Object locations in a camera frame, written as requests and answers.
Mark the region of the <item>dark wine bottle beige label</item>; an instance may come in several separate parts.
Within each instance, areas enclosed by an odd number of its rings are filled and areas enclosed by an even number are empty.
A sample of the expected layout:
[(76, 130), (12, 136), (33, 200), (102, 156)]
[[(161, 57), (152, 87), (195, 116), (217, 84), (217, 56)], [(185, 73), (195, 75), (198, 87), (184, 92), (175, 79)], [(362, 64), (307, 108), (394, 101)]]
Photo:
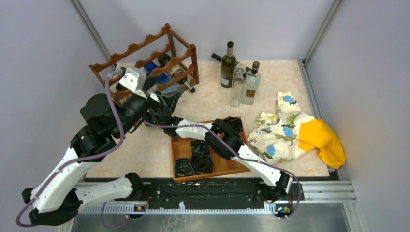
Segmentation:
[[(169, 61), (171, 60), (171, 57), (168, 54), (163, 54), (159, 56), (158, 62), (161, 67), (165, 66)], [(170, 69), (167, 70), (167, 73), (171, 76), (172, 79), (174, 79), (176, 74), (183, 73), (185, 70), (180, 66), (176, 65)], [(196, 89), (189, 83), (187, 76), (183, 77), (181, 80), (177, 81), (177, 86), (178, 87), (186, 87), (191, 93), (194, 93)]]

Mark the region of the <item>wooden compartment tray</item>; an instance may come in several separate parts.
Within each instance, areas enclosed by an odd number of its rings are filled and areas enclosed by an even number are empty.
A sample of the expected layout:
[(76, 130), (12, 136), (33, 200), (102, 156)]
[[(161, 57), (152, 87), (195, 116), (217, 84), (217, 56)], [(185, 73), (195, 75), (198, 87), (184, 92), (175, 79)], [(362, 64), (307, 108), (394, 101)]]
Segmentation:
[(233, 160), (226, 160), (216, 154), (216, 152), (210, 148), (210, 156), (213, 160), (214, 170), (210, 174), (197, 174), (193, 173), (192, 176), (187, 177), (175, 177), (174, 174), (174, 161), (179, 158), (191, 158), (193, 157), (191, 152), (191, 143), (196, 139), (192, 138), (180, 138), (174, 137), (171, 139), (172, 148), (172, 165), (173, 165), (173, 180), (175, 182), (187, 182), (193, 180), (200, 180), (210, 177), (225, 176), (230, 174), (238, 174), (248, 172), (249, 169), (239, 162)]

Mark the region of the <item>brown wooden wine rack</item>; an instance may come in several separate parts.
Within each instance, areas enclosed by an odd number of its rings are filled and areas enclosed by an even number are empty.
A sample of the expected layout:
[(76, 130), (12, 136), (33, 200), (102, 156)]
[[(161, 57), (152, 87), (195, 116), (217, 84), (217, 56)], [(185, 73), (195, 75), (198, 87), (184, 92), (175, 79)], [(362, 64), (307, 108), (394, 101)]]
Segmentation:
[[(167, 36), (168, 38), (168, 43), (165, 45), (165, 47), (161, 51), (152, 52), (149, 58), (145, 60), (142, 60), (142, 59), (138, 60), (135, 63), (134, 67), (141, 68), (147, 65), (148, 63), (154, 61), (155, 59), (159, 58), (161, 55), (164, 55), (167, 52), (171, 52), (172, 56), (171, 56), (170, 62), (168, 62), (164, 67), (155, 68), (152, 71), (152, 74), (161, 75), (165, 73), (167, 70), (169, 70), (171, 67), (174, 67), (176, 65), (179, 65), (184, 70), (184, 72), (177, 74), (176, 77), (169, 83), (159, 84), (158, 90), (160, 91), (165, 90), (171, 85), (175, 84), (177, 81), (181, 80), (184, 76), (188, 76), (188, 75), (192, 77), (192, 79), (190, 80), (190, 84), (192, 86), (199, 84), (200, 79), (199, 79), (196, 46), (194, 44), (189, 44), (184, 38), (182, 38), (178, 33), (176, 33), (171, 28), (171, 25), (168, 23), (166, 23), (161, 28), (158, 34), (156, 35), (148, 34), (141, 43), (130, 44), (128, 46), (128, 49), (124, 53), (121, 53), (121, 54), (114, 53), (109, 57), (106, 63), (90, 64), (89, 67), (92, 70), (92, 72), (95, 74), (95, 76), (98, 78), (98, 80), (101, 82), (101, 84), (104, 85), (104, 80), (100, 76), (101, 71), (107, 69), (110, 66), (113, 66), (114, 64), (119, 63), (119, 61), (139, 51), (140, 49), (146, 47), (147, 45), (151, 44), (152, 42), (158, 40), (159, 38), (163, 36)], [(185, 53), (179, 57), (177, 56), (174, 40), (178, 40), (183, 46), (186, 47)]]

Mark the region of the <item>dark green wine bottle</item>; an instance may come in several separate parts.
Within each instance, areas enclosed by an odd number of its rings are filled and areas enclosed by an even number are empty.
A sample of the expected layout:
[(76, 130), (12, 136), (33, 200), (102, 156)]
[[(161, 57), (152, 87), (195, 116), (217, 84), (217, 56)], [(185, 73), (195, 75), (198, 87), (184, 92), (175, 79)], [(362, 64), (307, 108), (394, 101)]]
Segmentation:
[(120, 94), (120, 93), (128, 93), (128, 89), (123, 86), (121, 83), (117, 83), (116, 85), (116, 94)]

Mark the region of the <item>clear glass bottle back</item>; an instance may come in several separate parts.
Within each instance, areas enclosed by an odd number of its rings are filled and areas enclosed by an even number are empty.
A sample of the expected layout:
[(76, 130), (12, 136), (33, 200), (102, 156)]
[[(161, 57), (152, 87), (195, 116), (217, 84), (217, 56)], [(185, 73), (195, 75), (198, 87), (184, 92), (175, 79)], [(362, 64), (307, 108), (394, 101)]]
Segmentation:
[(236, 68), (234, 72), (234, 77), (232, 79), (232, 89), (230, 95), (230, 106), (231, 107), (239, 107), (240, 106), (240, 98), (242, 94), (243, 84), (244, 84), (244, 73), (246, 70), (244, 68)]

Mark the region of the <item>dark wine bottle grey label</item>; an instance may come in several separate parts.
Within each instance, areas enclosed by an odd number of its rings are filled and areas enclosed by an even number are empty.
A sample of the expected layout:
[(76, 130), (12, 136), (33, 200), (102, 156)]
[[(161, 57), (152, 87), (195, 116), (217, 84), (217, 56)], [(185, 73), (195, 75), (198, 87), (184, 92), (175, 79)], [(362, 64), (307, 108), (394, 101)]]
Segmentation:
[(234, 42), (227, 43), (227, 52), (221, 60), (221, 78), (220, 83), (224, 88), (232, 87), (232, 79), (236, 67), (236, 57), (233, 54)]

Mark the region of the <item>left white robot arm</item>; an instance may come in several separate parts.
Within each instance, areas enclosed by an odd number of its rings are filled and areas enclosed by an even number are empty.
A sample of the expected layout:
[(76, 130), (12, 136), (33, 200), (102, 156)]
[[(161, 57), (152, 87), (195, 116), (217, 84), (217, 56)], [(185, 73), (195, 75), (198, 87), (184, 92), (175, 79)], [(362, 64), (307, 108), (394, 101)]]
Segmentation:
[(146, 188), (136, 173), (86, 189), (76, 184), (122, 145), (131, 128), (136, 129), (143, 120), (152, 119), (152, 113), (171, 117), (182, 92), (148, 93), (154, 80), (149, 77), (123, 106), (118, 106), (111, 97), (110, 78), (106, 78), (105, 93), (92, 96), (81, 109), (86, 124), (72, 138), (61, 161), (39, 186), (23, 190), (25, 206), (32, 207), (30, 226), (58, 226), (93, 205), (146, 198)]

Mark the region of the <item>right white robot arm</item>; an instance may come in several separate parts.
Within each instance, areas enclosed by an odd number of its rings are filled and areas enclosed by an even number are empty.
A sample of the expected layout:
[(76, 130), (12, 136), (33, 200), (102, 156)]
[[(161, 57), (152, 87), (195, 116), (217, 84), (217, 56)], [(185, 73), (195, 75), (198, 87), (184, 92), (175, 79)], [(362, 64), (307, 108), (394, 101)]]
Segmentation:
[(285, 199), (292, 191), (292, 176), (284, 169), (274, 167), (261, 159), (242, 140), (240, 134), (222, 119), (216, 119), (212, 123), (200, 123), (170, 116), (163, 122), (146, 121), (145, 124), (162, 128), (171, 137), (205, 141), (221, 158), (239, 162), (256, 173), (272, 188), (273, 195), (278, 199)]

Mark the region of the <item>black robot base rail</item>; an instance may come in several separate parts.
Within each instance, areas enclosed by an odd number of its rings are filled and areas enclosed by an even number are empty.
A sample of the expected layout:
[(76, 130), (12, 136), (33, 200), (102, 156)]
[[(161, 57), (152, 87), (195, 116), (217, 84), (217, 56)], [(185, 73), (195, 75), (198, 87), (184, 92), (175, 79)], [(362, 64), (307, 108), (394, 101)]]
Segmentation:
[(354, 203), (348, 181), (293, 182), (288, 196), (274, 196), (259, 178), (210, 178), (174, 182), (171, 178), (144, 178), (146, 194), (140, 200), (111, 201), (87, 206), (82, 214), (269, 214), (285, 216), (308, 203)]

